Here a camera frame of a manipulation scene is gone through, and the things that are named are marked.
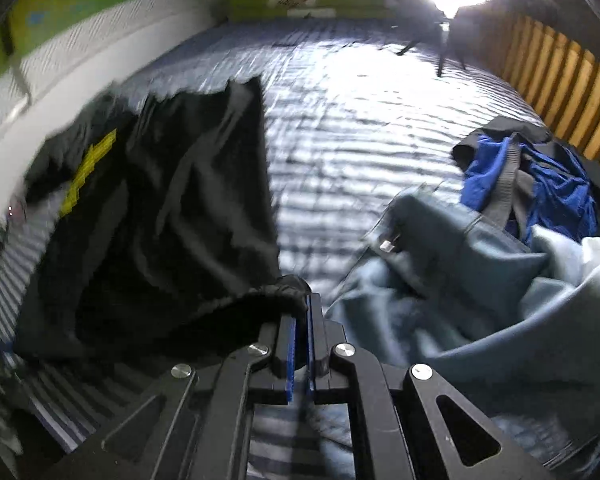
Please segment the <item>pile of clothes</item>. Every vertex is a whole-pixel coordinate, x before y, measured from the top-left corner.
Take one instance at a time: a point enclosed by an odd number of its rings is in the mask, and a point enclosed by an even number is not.
[[[580,242],[600,237],[600,164],[545,128],[497,117],[453,149],[460,202],[529,242],[541,225]]]
[[[381,363],[430,365],[558,476],[600,478],[600,166],[504,117],[453,156],[461,204],[398,195],[326,317]],[[346,406],[311,410],[355,478]]]

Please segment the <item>striped bedsheet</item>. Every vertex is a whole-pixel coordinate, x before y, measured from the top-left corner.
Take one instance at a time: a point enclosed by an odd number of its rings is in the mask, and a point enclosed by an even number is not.
[[[435,53],[395,52],[408,32],[376,21],[303,20],[224,25],[200,34],[120,86],[140,107],[149,92],[215,91],[229,78],[261,74],[267,107],[267,161],[278,226],[280,268],[328,298],[362,250],[361,236],[389,200],[429,184],[458,200],[462,175],[450,150],[497,115],[541,124],[505,82]],[[10,229],[0,256],[0,340],[13,338],[30,274],[53,232],[64,191]],[[17,356],[8,362],[20,365]],[[25,374],[30,408],[67,451],[132,402],[168,363],[116,364],[98,383],[45,364]],[[248,478],[329,478],[305,420],[304,370],[290,406],[259,406]]]

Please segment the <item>blue shirt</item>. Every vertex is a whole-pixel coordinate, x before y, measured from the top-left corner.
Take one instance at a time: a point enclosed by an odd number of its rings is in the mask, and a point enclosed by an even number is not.
[[[502,172],[507,149],[512,137],[497,142],[488,136],[481,136],[474,160],[465,174],[464,188],[460,202],[476,211],[482,211],[488,204],[491,191]],[[578,159],[569,150],[565,167],[542,153],[535,145],[522,140],[521,156],[529,155],[530,161],[523,160],[521,169],[534,178],[534,196],[526,219],[526,230],[518,237],[527,242],[531,226],[539,224],[568,236],[577,242],[584,237],[596,236],[598,222],[594,200],[590,193],[590,181]],[[507,224],[507,231],[515,233],[517,223]]]

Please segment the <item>tripod leg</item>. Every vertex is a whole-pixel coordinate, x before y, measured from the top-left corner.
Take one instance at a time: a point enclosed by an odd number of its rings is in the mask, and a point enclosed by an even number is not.
[[[442,77],[442,69],[445,67],[446,53],[449,47],[449,29],[442,27],[440,31],[440,58],[438,59],[438,77]]]
[[[402,49],[400,52],[398,52],[397,56],[402,56],[403,54],[406,54],[408,51],[410,51],[414,46],[416,46],[421,41],[422,40],[410,41],[409,44],[404,49]]]
[[[460,62],[460,66],[462,67],[462,70],[466,70],[466,65],[464,64],[464,56],[462,55],[462,51],[457,48],[455,48],[454,50],[456,52],[456,57]]]

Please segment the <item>black garment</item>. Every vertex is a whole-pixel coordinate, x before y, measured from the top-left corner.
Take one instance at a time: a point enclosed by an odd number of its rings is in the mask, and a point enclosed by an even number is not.
[[[30,281],[15,351],[111,356],[168,343],[174,329],[228,306],[256,314],[239,322],[213,316],[214,326],[237,322],[248,333],[272,298],[282,298],[273,301],[277,313],[300,315],[302,293],[273,285],[280,271],[259,81],[210,95],[151,96],[138,117],[119,106],[103,98],[45,143],[27,174],[29,197],[39,197],[74,178],[82,156],[115,129]]]
[[[534,144],[534,148],[538,152],[552,158],[563,167],[568,168],[571,165],[569,153],[565,150],[569,150],[573,155],[578,157],[580,164],[591,181],[591,194],[596,205],[598,236],[600,237],[600,164],[594,160],[585,158],[570,144],[560,139],[555,139],[546,128],[508,117],[496,117],[487,125],[472,131],[459,144],[454,146],[452,156],[462,171],[466,171],[472,160],[474,160],[480,136],[488,136],[497,142],[501,142],[513,134],[518,134],[526,142]],[[525,204],[531,199],[532,182],[533,179],[528,174],[523,171],[518,172],[515,185],[519,193],[517,195],[514,194],[512,197],[514,202],[512,204],[513,210],[516,211],[516,209],[519,209],[521,211],[517,216],[523,217],[523,211],[527,210]]]

